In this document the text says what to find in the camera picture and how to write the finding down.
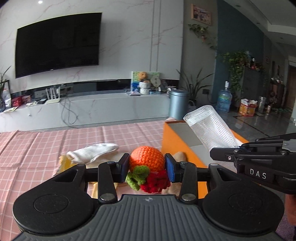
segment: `screw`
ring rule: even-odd
[[[189,202],[189,201],[193,201],[193,200],[195,200],[195,199],[196,199],[196,196],[195,196],[194,194],[191,194],[191,193],[186,193],[186,194],[183,194],[183,195],[182,195],[182,199],[183,199],[184,201]]]
[[[114,194],[112,193],[104,193],[100,196],[103,201],[111,201],[115,198]]]

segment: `black flat screen tv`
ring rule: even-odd
[[[16,78],[55,69],[99,64],[102,13],[43,20],[17,30]]]

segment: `bubble wrap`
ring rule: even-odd
[[[233,133],[213,106],[202,106],[186,114],[184,120],[208,151],[214,147],[238,147]]]

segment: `blue water bottle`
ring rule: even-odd
[[[224,113],[229,112],[232,94],[228,90],[228,87],[229,87],[229,81],[225,81],[225,89],[219,91],[219,97],[216,105],[217,112],[224,112]]]

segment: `metallic blue trash can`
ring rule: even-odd
[[[172,90],[170,92],[169,117],[183,120],[188,110],[189,92],[185,90]]]

